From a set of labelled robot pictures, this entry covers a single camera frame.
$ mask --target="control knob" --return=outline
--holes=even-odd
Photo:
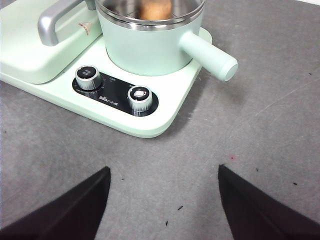
[[[100,87],[102,79],[95,66],[86,65],[75,71],[75,79],[79,87],[86,91],[95,90]]]
[[[128,91],[128,101],[133,111],[145,112],[152,106],[152,92],[146,86],[133,86]]]

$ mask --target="gray surface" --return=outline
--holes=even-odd
[[[154,139],[1,83],[2,226],[105,165],[112,181],[97,240],[232,239],[219,164],[320,223],[320,7],[209,0],[203,27],[239,72],[224,84],[202,70]]]

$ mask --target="stainless steel pot rim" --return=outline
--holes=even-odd
[[[175,29],[192,22],[201,15],[204,9],[205,2],[206,0],[201,0],[200,5],[196,9],[183,16],[165,20],[136,19],[133,17],[123,16],[114,11],[111,11],[110,9],[100,4],[97,0],[96,5],[100,14],[114,24],[128,29],[154,32]]]

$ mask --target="food in pot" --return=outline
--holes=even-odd
[[[172,18],[172,0],[140,0],[140,19],[166,20]]]

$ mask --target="black control panel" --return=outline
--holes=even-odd
[[[151,115],[158,108],[159,99],[157,95],[152,92],[151,107],[143,112],[134,111],[129,104],[128,91],[135,85],[114,78],[102,72],[100,72],[100,77],[101,84],[94,90],[83,90],[79,86],[76,78],[72,82],[72,87],[78,94],[136,117],[145,117]]]

